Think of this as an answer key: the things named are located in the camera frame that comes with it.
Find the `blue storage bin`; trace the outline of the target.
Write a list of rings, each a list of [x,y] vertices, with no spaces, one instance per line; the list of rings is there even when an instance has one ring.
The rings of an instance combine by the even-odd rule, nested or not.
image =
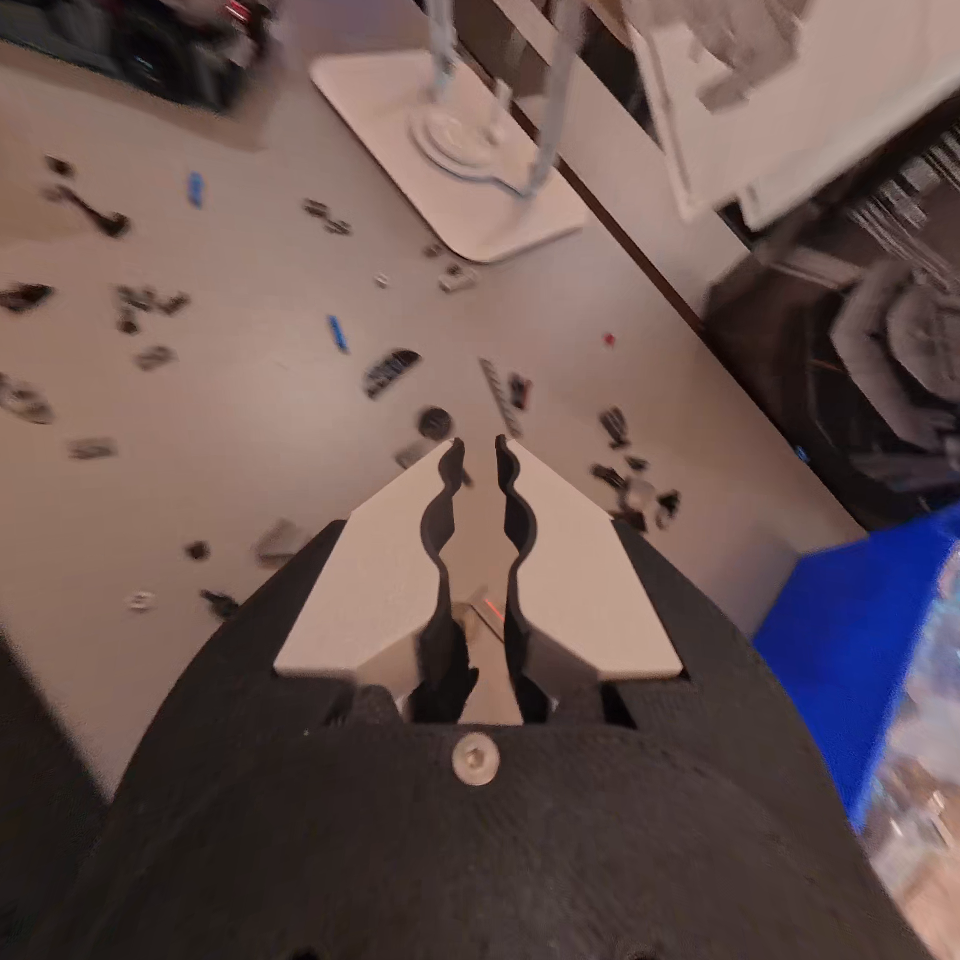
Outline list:
[[[958,534],[954,504],[801,558],[753,639],[856,831]]]

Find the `grey lego bracket piece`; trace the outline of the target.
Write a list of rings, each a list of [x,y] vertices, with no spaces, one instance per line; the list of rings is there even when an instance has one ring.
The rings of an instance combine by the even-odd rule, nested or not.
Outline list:
[[[1,373],[1,410],[22,422],[38,426],[48,426],[55,418],[41,392],[5,373]]]

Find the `partly built lego car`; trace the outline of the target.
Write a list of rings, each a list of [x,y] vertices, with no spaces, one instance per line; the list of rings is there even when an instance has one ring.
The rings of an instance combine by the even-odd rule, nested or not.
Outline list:
[[[175,104],[229,112],[266,58],[277,1],[3,1],[1,37]]]

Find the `long grey lego plate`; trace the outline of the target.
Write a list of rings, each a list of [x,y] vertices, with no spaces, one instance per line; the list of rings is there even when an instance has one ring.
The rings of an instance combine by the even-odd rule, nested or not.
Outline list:
[[[486,380],[494,405],[506,429],[506,434],[512,439],[522,438],[522,428],[514,415],[514,408],[510,401],[508,390],[503,385],[498,370],[493,361],[480,357],[479,367]]]

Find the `dark grey half-round lego plate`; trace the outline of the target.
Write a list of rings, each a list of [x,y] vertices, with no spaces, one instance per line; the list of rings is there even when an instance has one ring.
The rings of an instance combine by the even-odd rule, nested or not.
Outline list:
[[[377,399],[422,360],[422,355],[413,349],[394,349],[366,369],[362,378],[364,394],[370,400]]]

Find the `white book stand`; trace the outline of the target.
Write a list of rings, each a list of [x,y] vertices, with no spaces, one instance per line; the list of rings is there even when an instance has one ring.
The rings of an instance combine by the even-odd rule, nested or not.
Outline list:
[[[537,138],[456,52],[452,2],[427,2],[427,49],[317,57],[309,76],[455,256],[498,263],[579,232],[587,207],[556,170],[583,4],[558,2]]]

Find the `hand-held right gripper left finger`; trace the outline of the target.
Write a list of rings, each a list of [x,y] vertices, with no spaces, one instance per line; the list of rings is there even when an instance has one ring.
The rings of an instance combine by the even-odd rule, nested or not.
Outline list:
[[[353,510],[273,662],[283,677],[387,690],[417,723],[455,724],[474,691],[442,551],[465,444],[443,441]]]

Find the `grey lego slope piece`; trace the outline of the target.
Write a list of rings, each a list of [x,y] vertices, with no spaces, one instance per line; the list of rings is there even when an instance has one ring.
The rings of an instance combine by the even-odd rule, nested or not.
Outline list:
[[[258,567],[277,570],[290,562],[311,540],[302,526],[283,518],[262,534],[253,546]]]

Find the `long black lego axle connector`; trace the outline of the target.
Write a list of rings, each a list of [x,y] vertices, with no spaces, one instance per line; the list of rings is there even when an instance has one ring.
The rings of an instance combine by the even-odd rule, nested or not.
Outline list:
[[[65,185],[51,185],[42,189],[42,195],[52,203],[65,204],[77,209],[102,235],[108,238],[120,238],[132,228],[131,219],[122,213],[103,213],[82,199],[72,188]]]

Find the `lego set box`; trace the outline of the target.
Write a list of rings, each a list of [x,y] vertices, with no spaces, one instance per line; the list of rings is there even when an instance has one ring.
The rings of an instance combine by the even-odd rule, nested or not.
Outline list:
[[[762,229],[702,337],[866,530],[959,497],[959,102]]]

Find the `lego instruction booklet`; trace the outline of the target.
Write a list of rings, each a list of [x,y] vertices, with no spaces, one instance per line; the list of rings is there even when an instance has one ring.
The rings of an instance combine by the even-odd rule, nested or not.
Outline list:
[[[958,2],[619,6],[687,221],[762,229],[958,90]]]

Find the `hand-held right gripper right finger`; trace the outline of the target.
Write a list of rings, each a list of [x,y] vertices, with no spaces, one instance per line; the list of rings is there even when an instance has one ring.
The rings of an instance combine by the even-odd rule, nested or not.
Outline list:
[[[685,667],[609,514],[518,440],[495,441],[510,565],[503,642],[522,722],[580,690],[674,681]]]

